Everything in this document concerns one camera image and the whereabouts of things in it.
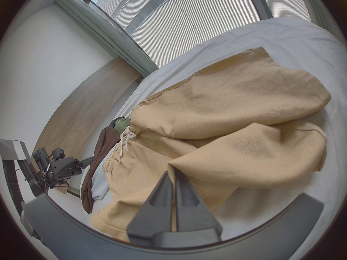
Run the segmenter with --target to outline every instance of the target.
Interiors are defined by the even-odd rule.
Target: curtain
[[[120,56],[142,78],[157,70],[156,64],[119,26],[81,0],[55,0],[55,3],[113,57]]]

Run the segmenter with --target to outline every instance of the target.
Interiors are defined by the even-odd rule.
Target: tan pants
[[[126,227],[173,167],[184,172],[211,211],[238,188],[291,184],[323,167],[327,137],[293,121],[329,102],[303,70],[280,67],[262,48],[196,72],[138,104],[120,163],[116,146],[103,166],[113,202],[92,216],[95,228],[129,241]]]

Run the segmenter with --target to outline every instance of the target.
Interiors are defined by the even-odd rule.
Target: drawstring
[[[134,134],[133,132],[130,131],[130,126],[128,126],[127,128],[125,128],[125,130],[123,131],[123,133],[120,135],[120,151],[119,151],[119,161],[118,163],[120,163],[120,158],[123,155],[123,140],[125,139],[125,150],[132,156],[132,158],[134,157],[128,150],[128,141],[136,138],[136,134]]]

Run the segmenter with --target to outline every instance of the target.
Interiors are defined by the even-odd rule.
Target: bed
[[[324,203],[324,210],[308,238],[291,257],[300,259],[332,222],[347,193],[347,51],[328,31],[300,18],[285,17],[254,22],[225,32],[195,46],[146,77],[117,116],[129,116],[133,107],[151,94],[206,66],[258,46],[263,46],[279,65],[310,72],[331,93],[332,99],[324,110],[303,119],[327,133],[327,160],[321,172],[290,187],[271,190],[239,188],[214,214],[223,226],[222,239],[227,240],[271,219],[298,194],[309,194]],[[102,164],[93,177],[91,214],[112,201]],[[92,226],[89,214],[82,211],[85,223]]]

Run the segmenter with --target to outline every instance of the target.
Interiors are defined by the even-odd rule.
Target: wooden panel
[[[80,159],[95,129],[124,91],[140,74],[118,57],[84,80],[54,112],[34,151],[45,147],[48,155],[63,148],[66,157]],[[32,157],[32,163],[38,167]],[[67,188],[58,188],[66,193]]]

